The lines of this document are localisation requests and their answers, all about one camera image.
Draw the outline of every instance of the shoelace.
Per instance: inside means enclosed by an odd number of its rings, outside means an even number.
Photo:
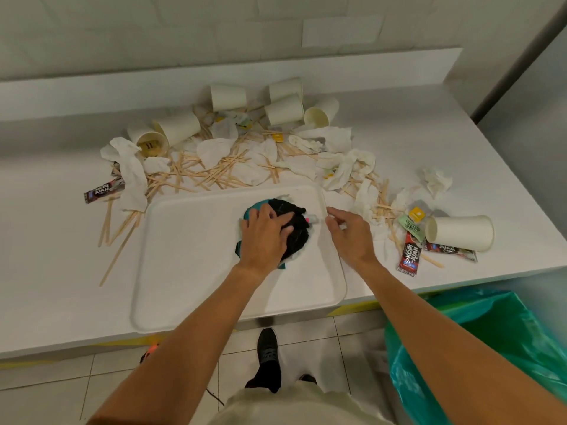
[[[278,350],[270,347],[262,352],[262,361],[260,362],[264,363],[266,361],[277,361],[277,359],[278,359]]]

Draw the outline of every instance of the backsplash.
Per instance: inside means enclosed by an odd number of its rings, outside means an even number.
[[[0,0],[0,79],[462,46],[472,113],[565,0]],[[302,48],[304,19],[378,15],[376,41]]]

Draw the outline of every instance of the black sneaker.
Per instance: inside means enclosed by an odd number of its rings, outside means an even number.
[[[260,365],[268,361],[278,361],[278,339],[271,328],[265,328],[258,337],[258,361]]]
[[[315,380],[315,378],[311,375],[308,375],[308,374],[304,374],[299,379],[301,381],[304,381],[304,382],[311,382],[311,383],[314,383],[315,385],[317,384],[317,381]]]

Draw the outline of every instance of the hand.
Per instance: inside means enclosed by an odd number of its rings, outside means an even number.
[[[238,265],[259,276],[260,283],[280,264],[287,249],[287,236],[293,231],[293,227],[282,227],[292,217],[293,212],[277,216],[273,208],[265,203],[259,211],[251,209],[248,220],[240,222],[242,244]]]
[[[367,264],[379,264],[374,254],[374,243],[368,222],[360,215],[334,207],[327,207],[327,212],[331,216],[327,216],[325,222],[333,237],[338,255],[357,272]],[[341,224],[346,224],[346,228],[341,229],[339,227]]]

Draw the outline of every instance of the white paper cup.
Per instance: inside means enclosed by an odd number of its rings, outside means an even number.
[[[288,95],[283,99],[265,107],[270,125],[281,125],[303,119],[303,103],[297,94]]]
[[[232,110],[246,107],[246,89],[242,86],[211,85],[211,99],[213,100],[213,111]]]
[[[165,135],[152,130],[142,121],[132,122],[126,131],[130,141],[142,148],[142,154],[145,157],[163,156],[169,149]]]
[[[305,111],[305,125],[315,125],[316,128],[328,127],[338,112],[338,100],[327,96],[320,99],[316,105]]]
[[[276,102],[291,94],[297,94],[299,99],[303,101],[303,85],[301,84],[301,78],[293,78],[272,83],[269,86],[269,91],[271,102]]]
[[[157,132],[165,135],[170,147],[201,131],[199,119],[190,111],[155,120],[153,124]]]
[[[425,223],[428,242],[454,248],[487,251],[494,242],[494,226],[488,216],[430,217]]]

